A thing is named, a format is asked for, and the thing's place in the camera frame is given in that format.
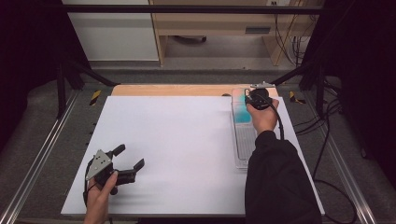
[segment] hazard tape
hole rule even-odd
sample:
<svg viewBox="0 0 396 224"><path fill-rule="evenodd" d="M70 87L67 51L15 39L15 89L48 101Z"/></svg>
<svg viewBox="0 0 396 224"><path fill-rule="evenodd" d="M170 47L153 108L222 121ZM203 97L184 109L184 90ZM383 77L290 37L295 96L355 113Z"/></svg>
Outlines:
<svg viewBox="0 0 396 224"><path fill-rule="evenodd" d="M294 96L294 92L293 91L290 92L290 101L293 102L293 103L299 103L301 105L306 104L305 100L297 100L297 98Z"/></svg>
<svg viewBox="0 0 396 224"><path fill-rule="evenodd" d="M95 92L93 93L93 96L92 96L91 101L90 101L90 105L95 105L95 104L96 104L96 101L97 101L98 98L99 98L100 92L101 92L101 91L95 91Z"/></svg>

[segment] black horizontal bar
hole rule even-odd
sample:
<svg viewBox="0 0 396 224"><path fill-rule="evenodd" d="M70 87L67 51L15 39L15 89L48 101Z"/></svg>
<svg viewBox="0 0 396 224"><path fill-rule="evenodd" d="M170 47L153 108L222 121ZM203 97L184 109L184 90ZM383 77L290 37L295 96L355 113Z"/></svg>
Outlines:
<svg viewBox="0 0 396 224"><path fill-rule="evenodd" d="M338 9L323 7L248 7L180 5L44 5L45 8L85 13L216 13L216 14L300 14L322 15Z"/></svg>

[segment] white wall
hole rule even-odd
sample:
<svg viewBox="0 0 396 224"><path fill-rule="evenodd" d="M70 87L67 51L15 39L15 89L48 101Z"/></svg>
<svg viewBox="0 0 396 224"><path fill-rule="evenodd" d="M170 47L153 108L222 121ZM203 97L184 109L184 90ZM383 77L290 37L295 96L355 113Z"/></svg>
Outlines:
<svg viewBox="0 0 396 224"><path fill-rule="evenodd" d="M148 5L148 0L63 0L64 4ZM158 61L149 14L69 13L89 61Z"/></svg>

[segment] white tabletop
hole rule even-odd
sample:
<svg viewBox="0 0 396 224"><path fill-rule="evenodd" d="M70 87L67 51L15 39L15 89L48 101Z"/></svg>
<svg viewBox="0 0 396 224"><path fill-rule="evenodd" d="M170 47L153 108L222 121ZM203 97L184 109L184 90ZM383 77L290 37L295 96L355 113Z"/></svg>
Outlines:
<svg viewBox="0 0 396 224"><path fill-rule="evenodd" d="M281 98L285 138L304 157ZM235 167L231 97L109 96L62 210L83 216L84 173L98 149L125 144L114 168L145 159L136 182L110 196L109 214L128 217L242 217L246 171ZM324 214L318 199L319 208Z"/></svg>

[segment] black sweater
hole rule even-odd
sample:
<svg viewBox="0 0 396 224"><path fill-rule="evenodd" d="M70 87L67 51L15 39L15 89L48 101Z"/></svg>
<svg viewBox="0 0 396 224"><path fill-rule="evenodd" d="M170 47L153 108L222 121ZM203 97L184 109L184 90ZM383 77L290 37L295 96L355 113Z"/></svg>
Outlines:
<svg viewBox="0 0 396 224"><path fill-rule="evenodd" d="M303 163L291 142L266 131L256 139L248 162L246 223L321 223L321 214Z"/></svg>

